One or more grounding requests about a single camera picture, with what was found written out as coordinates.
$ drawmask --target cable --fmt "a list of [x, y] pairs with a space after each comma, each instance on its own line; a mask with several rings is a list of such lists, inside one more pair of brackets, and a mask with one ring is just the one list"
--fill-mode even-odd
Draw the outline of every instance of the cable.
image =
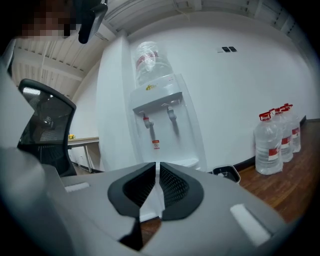
[[178, 5], [177, 5], [176, 0], [172, 0], [172, 3], [173, 3], [173, 7], [175, 8], [175, 10], [176, 10], [178, 13], [181, 13], [181, 14], [185, 15], [186, 18], [188, 19], [188, 21], [191, 22], [189, 15], [186, 14], [185, 12], [183, 12], [182, 10], [180, 10], [180, 9], [178, 8]]

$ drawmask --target desk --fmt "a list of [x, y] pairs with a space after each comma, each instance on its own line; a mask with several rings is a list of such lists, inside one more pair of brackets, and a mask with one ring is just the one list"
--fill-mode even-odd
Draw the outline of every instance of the desk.
[[84, 148], [85, 158], [86, 158], [86, 162], [88, 164], [88, 169], [90, 173], [92, 173], [92, 168], [91, 168], [91, 164], [88, 157], [87, 145], [91, 143], [99, 143], [99, 137], [68, 139], [68, 146], [70, 149], [76, 148], [76, 147]]

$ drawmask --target white plastic piece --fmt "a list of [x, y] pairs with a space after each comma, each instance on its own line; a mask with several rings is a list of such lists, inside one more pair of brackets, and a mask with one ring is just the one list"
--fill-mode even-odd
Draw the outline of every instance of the white plastic piece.
[[256, 220], [243, 204], [236, 204], [230, 212], [254, 246], [259, 247], [271, 238], [271, 234]]
[[85, 188], [89, 188], [90, 184], [88, 182], [83, 182], [75, 185], [70, 185], [70, 186], [65, 186], [64, 189], [68, 193], [78, 191], [78, 190], [83, 190]]

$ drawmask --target mesh chair back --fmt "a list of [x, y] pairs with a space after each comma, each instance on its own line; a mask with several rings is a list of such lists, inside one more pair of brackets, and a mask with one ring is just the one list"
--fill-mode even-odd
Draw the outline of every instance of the mesh chair back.
[[18, 148], [52, 165], [60, 176], [76, 175], [68, 155], [68, 137], [76, 105], [56, 90], [24, 79], [19, 90], [34, 113], [24, 129]]

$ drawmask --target dispenser tap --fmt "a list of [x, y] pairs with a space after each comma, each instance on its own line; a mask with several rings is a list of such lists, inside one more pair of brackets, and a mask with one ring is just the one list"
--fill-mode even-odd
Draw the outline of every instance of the dispenser tap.
[[152, 127], [154, 125], [154, 122], [152, 122], [151, 120], [149, 120], [149, 117], [146, 116], [144, 111], [141, 111], [140, 113], [143, 113], [143, 122], [144, 125], [147, 129], [149, 129], [150, 127]]
[[177, 119], [177, 116], [175, 115], [174, 109], [172, 108], [172, 106], [170, 106], [169, 104], [166, 104], [166, 103], [162, 104], [161, 106], [167, 106], [166, 112], [168, 113], [168, 116], [172, 122]]

